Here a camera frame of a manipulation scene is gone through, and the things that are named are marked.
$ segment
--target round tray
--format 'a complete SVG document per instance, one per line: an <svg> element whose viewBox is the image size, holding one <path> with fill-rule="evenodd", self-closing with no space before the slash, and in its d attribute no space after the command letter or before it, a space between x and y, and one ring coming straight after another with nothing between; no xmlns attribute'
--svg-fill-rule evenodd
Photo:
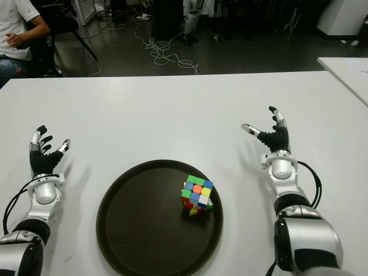
<svg viewBox="0 0 368 276"><path fill-rule="evenodd" d="M181 190L188 175L207 179L190 165L155 160L120 176L97 215L97 240L112 268L127 276L185 276L201 268L221 236L223 209L213 188L213 208L189 216Z"/></svg>

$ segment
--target man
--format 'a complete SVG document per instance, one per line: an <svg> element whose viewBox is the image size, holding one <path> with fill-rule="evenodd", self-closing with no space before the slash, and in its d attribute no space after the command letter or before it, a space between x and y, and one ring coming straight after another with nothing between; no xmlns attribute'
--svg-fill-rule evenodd
<svg viewBox="0 0 368 276"><path fill-rule="evenodd" d="M27 31L24 20L31 21L34 28ZM32 57L24 44L49 33L47 24L29 0L0 0L0 88L9 79L29 76Z"/></svg>

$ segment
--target jeans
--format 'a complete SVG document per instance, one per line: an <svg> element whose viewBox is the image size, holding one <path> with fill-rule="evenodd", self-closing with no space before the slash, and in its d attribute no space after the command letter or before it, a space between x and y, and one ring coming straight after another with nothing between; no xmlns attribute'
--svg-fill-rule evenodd
<svg viewBox="0 0 368 276"><path fill-rule="evenodd" d="M0 55L0 88L9 79L28 78L30 62L21 59L12 59L6 55Z"/></svg>

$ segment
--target cable on floor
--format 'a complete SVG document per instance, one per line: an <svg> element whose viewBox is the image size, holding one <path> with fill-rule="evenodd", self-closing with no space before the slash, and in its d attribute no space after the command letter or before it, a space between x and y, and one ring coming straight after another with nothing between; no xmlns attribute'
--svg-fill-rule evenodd
<svg viewBox="0 0 368 276"><path fill-rule="evenodd" d="M169 42L166 41L158 41L158 42L151 42L151 43L146 43L144 41L144 39L142 39L141 37L139 37L137 35L137 30L140 28L141 24L136 22L136 24L138 24L139 26L134 30L134 35L136 36L137 39L141 40L143 42L143 44L145 45L145 49L153 49L152 52L150 52L149 54L151 56L153 56L155 58L154 63L156 65L166 65L169 62L173 62L173 63L177 63L180 67L182 68L192 68L195 72L196 75L199 75L198 73L198 65L199 63L197 63L196 65L194 65L194 62L189 60L189 59L180 59L178 57L177 54L172 53L169 55L165 55L165 51L169 50L171 47L171 42L181 36L184 32L181 32L180 34L178 34L177 36L174 36Z"/></svg>
<svg viewBox="0 0 368 276"><path fill-rule="evenodd" d="M189 60L189 59L182 59L181 60L178 57L178 55L175 54L175 53L171 53L169 55L166 55L166 53L165 53L165 51L167 51L171 48L171 42L175 38L181 36L183 34L183 32L176 35L176 36L174 36L169 42L167 42L167 41L158 41L156 43L155 42L146 43L143 38L141 38L137 35L137 30L142 26L142 23L137 22L134 16L131 16L129 14L125 14L125 16L128 16L131 19L131 21L134 21L134 23L137 24L138 26L136 28L127 28L126 24L118 24L118 25L114 25L113 27L110 27L111 24L114 23L114 22L110 22L105 27L103 27L102 29L95 30L92 33L92 35L87 38L87 44L89 45L89 47L92 48L92 46L90 44L91 39L101 39L103 37L103 34L105 34L105 33L110 33L110 32L114 32L114 31L117 31L117 30L132 30L132 29L134 29L135 37L143 42L143 44L145 45L145 49L152 49L153 50L149 54L152 57L155 58L154 63L156 65L162 66L162 65L168 64L169 62L173 62L173 63L176 63L177 65L179 65L182 68L193 69L195 74L199 75L199 73L198 73L199 63L194 65L194 62L192 60ZM99 73L102 72L101 66L97 63L96 60L94 60L94 61L95 61L95 64L97 65L97 67L98 67L98 71L96 73L93 73L89 77L96 76L96 75L98 75Z"/></svg>

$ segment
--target gray floor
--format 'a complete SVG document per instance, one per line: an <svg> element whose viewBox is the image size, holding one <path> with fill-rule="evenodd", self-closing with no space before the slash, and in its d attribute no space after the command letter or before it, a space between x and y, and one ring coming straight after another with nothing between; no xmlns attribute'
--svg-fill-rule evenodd
<svg viewBox="0 0 368 276"><path fill-rule="evenodd" d="M80 24L79 33L83 38L88 38L95 30L107 26L108 22L95 18L88 26ZM145 49L143 42L135 37L136 31L139 37L148 42L151 33L149 22L138 25L134 20L129 20L123 27L125 29L105 29L100 38L90 39L102 68L97 76L195 73L192 68L180 68L173 62L164 66L154 64L154 57L150 55L152 49ZM200 42L191 47L183 45L181 39L172 41L165 55L175 53L182 60L198 63L199 74L317 71L323 69L316 61L320 56L368 57L368 48L353 47L350 43L342 44L339 41L325 41L316 34L298 31L292 34L255 34L253 41L246 41L240 33L235 33L231 41L222 37L215 43L210 27L201 24L196 36ZM56 63L64 76L90 76L99 71L93 58L72 34L60 35L56 50Z"/></svg>

